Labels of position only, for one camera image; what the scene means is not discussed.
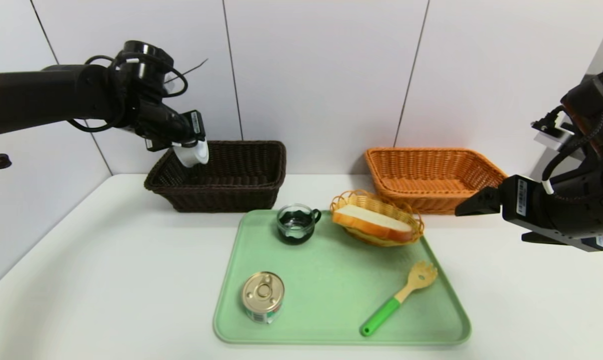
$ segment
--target bread slice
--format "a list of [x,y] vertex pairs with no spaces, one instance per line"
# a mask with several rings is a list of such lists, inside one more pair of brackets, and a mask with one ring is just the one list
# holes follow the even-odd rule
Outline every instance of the bread slice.
[[409,224],[355,205],[348,204],[336,210],[333,222],[397,243],[406,243],[413,238],[413,229]]

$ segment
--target white table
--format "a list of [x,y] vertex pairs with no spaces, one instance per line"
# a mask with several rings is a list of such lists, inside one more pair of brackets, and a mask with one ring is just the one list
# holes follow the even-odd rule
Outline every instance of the white table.
[[[452,347],[231,345],[212,320],[242,214],[182,214],[109,178],[0,281],[0,360],[603,360],[603,252],[528,244],[498,215],[426,216],[470,317]],[[288,175],[276,207],[326,209],[360,175]]]

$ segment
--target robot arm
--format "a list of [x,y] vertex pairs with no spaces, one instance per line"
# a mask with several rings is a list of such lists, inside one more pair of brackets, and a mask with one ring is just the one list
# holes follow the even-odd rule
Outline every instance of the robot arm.
[[[560,144],[542,182],[508,177],[499,187],[485,187],[460,203],[455,215],[501,212],[505,221],[531,230],[521,235],[525,242],[603,251],[603,72],[571,89],[560,102],[532,124]],[[556,126],[559,112],[571,124]],[[577,169],[551,177],[560,162],[580,150],[585,157]]]
[[[111,64],[91,64],[97,59]],[[91,133],[120,128],[146,139],[149,151],[176,148],[184,166],[205,164],[208,146],[201,114],[180,114],[162,103],[188,88],[173,64],[161,48],[126,41],[114,58],[97,55],[86,64],[0,73],[0,134],[59,121]],[[167,93],[168,73],[182,80],[180,91]],[[86,127],[75,119],[101,119],[105,125]]]

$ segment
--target light green tray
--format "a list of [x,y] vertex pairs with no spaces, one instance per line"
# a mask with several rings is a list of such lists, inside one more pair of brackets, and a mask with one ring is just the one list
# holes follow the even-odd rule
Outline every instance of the light green tray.
[[[454,345],[471,335],[471,322],[426,240],[393,248],[365,244],[324,212],[314,235],[291,246],[277,238],[276,210],[254,210],[242,219],[228,262],[214,330],[238,344]],[[411,266],[432,262],[439,276],[418,290],[372,335],[359,327],[401,289]],[[244,312],[240,291],[256,272],[283,280],[281,314],[272,324]]]

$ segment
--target orange wicker basket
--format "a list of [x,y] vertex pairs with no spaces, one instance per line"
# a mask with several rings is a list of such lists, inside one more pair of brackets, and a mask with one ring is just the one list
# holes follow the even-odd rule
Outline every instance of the orange wicker basket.
[[377,194],[406,202],[421,214],[454,214],[455,207],[507,177],[466,148],[370,148],[365,154]]

